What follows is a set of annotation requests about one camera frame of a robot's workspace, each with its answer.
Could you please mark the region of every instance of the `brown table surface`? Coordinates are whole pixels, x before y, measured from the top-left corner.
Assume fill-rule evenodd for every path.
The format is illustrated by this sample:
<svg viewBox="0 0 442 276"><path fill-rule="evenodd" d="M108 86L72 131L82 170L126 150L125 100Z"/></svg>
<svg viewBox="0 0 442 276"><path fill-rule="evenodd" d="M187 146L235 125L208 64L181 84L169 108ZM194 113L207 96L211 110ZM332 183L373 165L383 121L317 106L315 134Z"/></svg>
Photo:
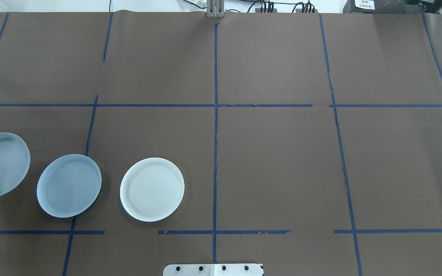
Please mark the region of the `brown table surface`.
<svg viewBox="0 0 442 276"><path fill-rule="evenodd" d="M1 131L32 159L0 275L442 275L442 16L2 13ZM38 178L86 147L100 195L51 217ZM154 223L119 199L148 157L185 179Z"/></svg>

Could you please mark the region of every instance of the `black cable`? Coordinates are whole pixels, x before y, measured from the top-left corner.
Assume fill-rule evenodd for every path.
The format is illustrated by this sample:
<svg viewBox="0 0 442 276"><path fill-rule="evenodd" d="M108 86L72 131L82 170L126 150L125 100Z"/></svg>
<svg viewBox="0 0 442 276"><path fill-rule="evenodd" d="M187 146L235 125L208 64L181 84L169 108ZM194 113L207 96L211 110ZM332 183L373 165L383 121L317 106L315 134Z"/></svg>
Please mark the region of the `black cable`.
<svg viewBox="0 0 442 276"><path fill-rule="evenodd" d="M315 6L308 0L308 2L304 5L303 9L301 10L302 13L311 13L313 9L313 12L315 12Z"/></svg>
<svg viewBox="0 0 442 276"><path fill-rule="evenodd" d="M259 2L260 0L256 1L256 0L238 0L241 2ZM296 5L296 3L281 3L281 2L272 2L274 4L282 4L282 5Z"/></svg>
<svg viewBox="0 0 442 276"><path fill-rule="evenodd" d="M207 7L201 7L201 6L197 5L196 3L192 3L192 2L187 1L187 0L182 0L182 1L183 1L183 2L187 2L187 3L189 3L189 4L192 4L192 5L196 6L196 7L198 7L199 9L207 9Z"/></svg>
<svg viewBox="0 0 442 276"><path fill-rule="evenodd" d="M247 11L247 13L250 12L251 8L253 7L253 5L255 5L256 3L260 3L260 11L262 11L262 0L258 0L258 1L251 1L253 2L252 5L250 5L249 10Z"/></svg>
<svg viewBox="0 0 442 276"><path fill-rule="evenodd" d="M305 9L305 3L303 2L298 2L296 5L294 5L293 7L293 11L291 13L293 13L296 10L296 7L298 7L298 5L301 4L303 5L301 12L303 12L303 10Z"/></svg>
<svg viewBox="0 0 442 276"><path fill-rule="evenodd" d="M274 2L270 2L270 0L267 12L274 12Z"/></svg>

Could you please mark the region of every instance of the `white label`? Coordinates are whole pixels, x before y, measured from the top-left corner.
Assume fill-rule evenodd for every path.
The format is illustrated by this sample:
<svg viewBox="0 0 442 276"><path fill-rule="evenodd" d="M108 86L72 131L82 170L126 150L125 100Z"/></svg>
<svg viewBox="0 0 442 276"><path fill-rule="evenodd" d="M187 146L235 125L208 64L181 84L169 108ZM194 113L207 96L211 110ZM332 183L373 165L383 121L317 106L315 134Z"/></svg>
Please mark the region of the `white label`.
<svg viewBox="0 0 442 276"><path fill-rule="evenodd" d="M374 10L373 0L354 0L354 4L356 4L357 8Z"/></svg>

